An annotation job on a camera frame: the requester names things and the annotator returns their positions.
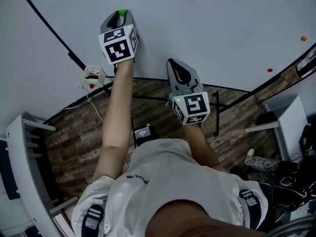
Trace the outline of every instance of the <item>person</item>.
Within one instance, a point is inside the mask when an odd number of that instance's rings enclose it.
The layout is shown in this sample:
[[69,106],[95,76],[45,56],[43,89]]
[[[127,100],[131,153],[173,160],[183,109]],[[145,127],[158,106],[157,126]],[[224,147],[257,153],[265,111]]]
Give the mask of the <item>person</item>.
[[102,152],[72,215],[77,237],[256,237],[268,201],[258,182],[220,166],[198,125],[184,126],[188,142],[157,139],[131,155],[133,61],[118,63],[104,117]]
[[254,150],[250,149],[244,164],[258,171],[250,173],[248,179],[271,185],[272,205],[292,212],[316,199],[316,158],[312,154],[299,156],[294,160],[298,159],[300,160],[296,163],[293,160],[262,158],[254,156]]

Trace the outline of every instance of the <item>white backdrop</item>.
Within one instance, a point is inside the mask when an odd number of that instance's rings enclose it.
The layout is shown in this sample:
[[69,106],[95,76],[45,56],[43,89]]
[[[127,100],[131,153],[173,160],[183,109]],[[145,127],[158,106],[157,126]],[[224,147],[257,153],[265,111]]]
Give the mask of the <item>white backdrop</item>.
[[32,1],[86,65],[110,76],[98,35],[120,8],[131,10],[140,36],[136,77],[166,79],[166,61],[176,58],[203,83],[253,90],[316,42],[316,0]]

